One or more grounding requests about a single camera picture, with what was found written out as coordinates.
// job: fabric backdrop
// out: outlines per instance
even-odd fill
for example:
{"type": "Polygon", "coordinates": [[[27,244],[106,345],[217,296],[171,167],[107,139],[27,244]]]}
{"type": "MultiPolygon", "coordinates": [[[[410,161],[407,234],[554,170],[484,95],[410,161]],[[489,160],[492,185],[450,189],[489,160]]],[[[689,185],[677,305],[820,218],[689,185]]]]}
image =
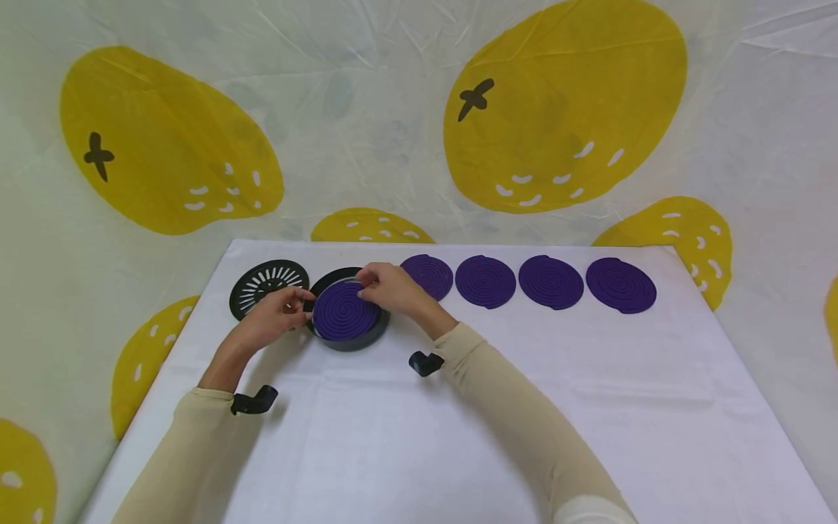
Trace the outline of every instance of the fabric backdrop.
{"type": "Polygon", "coordinates": [[[838,511],[838,4],[0,10],[10,522],[78,515],[237,236],[671,244],[838,511]]]}

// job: person's right hand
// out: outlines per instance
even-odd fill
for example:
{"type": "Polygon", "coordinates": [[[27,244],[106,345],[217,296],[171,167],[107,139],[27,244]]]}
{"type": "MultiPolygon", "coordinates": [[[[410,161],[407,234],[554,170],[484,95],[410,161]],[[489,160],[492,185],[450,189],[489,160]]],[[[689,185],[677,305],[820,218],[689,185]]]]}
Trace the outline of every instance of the person's right hand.
{"type": "Polygon", "coordinates": [[[425,293],[407,272],[388,262],[372,262],[355,278],[364,286],[358,296],[392,313],[415,320],[432,339],[457,326],[457,320],[425,293]]]}
{"type": "Polygon", "coordinates": [[[407,272],[388,262],[372,262],[355,278],[364,286],[358,296],[392,313],[414,317],[437,303],[407,272]]]}

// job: white table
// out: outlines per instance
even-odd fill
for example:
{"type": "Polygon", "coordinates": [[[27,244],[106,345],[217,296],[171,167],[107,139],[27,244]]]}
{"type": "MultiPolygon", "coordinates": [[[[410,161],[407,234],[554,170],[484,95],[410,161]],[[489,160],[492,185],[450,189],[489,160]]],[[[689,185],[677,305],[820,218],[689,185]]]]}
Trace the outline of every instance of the white table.
{"type": "MultiPolygon", "coordinates": [[[[493,342],[571,419],[643,524],[834,523],[791,443],[680,259],[663,247],[438,246],[237,240],[178,338],[92,496],[81,522],[109,522],[193,387],[235,325],[236,280],[267,260],[301,263],[313,285],[339,267],[401,263],[428,253],[453,270],[483,254],[516,273],[547,254],[584,276],[600,257],[643,269],[658,289],[642,314],[624,315],[586,288],[564,311],[520,287],[487,310],[456,288],[442,301],[493,342]]],[[[242,416],[235,448],[220,457],[199,522],[331,521],[369,524],[523,523],[537,497],[476,413],[439,374],[407,365],[429,341],[394,317],[356,353],[290,335],[253,361],[240,391],[279,390],[273,409],[242,416]]]]}

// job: person's left hand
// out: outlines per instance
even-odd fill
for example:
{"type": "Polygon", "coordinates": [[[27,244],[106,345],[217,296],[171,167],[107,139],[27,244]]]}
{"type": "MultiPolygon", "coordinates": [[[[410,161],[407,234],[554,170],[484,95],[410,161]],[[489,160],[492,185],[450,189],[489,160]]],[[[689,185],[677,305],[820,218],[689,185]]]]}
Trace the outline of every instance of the person's left hand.
{"type": "Polygon", "coordinates": [[[256,353],[275,342],[288,331],[303,326],[312,318],[303,312],[303,300],[314,300],[305,289],[288,287],[265,296],[250,313],[227,335],[222,347],[235,351],[256,353]]]}

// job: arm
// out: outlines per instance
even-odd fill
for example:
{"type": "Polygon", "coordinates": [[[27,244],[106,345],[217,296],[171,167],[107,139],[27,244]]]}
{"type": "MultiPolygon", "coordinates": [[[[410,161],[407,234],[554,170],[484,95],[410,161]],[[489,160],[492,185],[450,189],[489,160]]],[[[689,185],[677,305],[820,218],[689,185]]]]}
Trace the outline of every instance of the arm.
{"type": "Polygon", "coordinates": [[[286,331],[310,318],[300,288],[268,294],[219,346],[198,387],[174,410],[172,425],[134,481],[112,524],[182,524],[195,512],[215,461],[230,446],[235,415],[233,392],[250,359],[286,331]]]}
{"type": "Polygon", "coordinates": [[[460,324],[400,267],[370,264],[361,298],[414,319],[445,359],[443,375],[480,411],[544,492],[554,522],[632,524],[628,505],[582,436],[550,400],[473,329],[460,324]]]}

